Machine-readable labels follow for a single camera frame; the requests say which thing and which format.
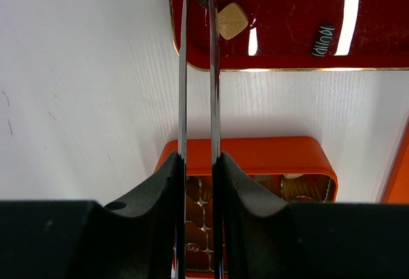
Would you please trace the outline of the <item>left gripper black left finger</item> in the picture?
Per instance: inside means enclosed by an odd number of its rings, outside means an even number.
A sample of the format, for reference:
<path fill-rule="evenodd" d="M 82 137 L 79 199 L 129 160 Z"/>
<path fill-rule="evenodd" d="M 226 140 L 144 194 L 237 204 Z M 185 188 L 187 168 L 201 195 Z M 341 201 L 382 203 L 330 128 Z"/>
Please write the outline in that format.
<path fill-rule="evenodd" d="M 1 202 L 2 278 L 170 278 L 184 267 L 183 160 L 102 206 L 93 200 Z"/>

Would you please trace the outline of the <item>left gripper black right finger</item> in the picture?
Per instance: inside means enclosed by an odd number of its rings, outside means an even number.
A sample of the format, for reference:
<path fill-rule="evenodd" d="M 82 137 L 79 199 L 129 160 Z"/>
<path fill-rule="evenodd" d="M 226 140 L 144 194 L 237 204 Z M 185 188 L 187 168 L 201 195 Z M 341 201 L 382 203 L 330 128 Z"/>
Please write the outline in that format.
<path fill-rule="evenodd" d="M 216 278 L 408 277 L 408 206 L 286 202 L 227 153 L 212 173 Z"/>

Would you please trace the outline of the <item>orange box lid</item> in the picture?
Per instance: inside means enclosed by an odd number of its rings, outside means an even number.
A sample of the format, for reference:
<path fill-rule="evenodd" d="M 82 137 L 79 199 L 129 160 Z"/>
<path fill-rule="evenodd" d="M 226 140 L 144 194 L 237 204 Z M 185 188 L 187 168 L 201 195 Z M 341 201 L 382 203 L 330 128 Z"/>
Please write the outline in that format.
<path fill-rule="evenodd" d="M 406 126 L 382 195 L 382 203 L 408 204 L 408 137 Z"/>

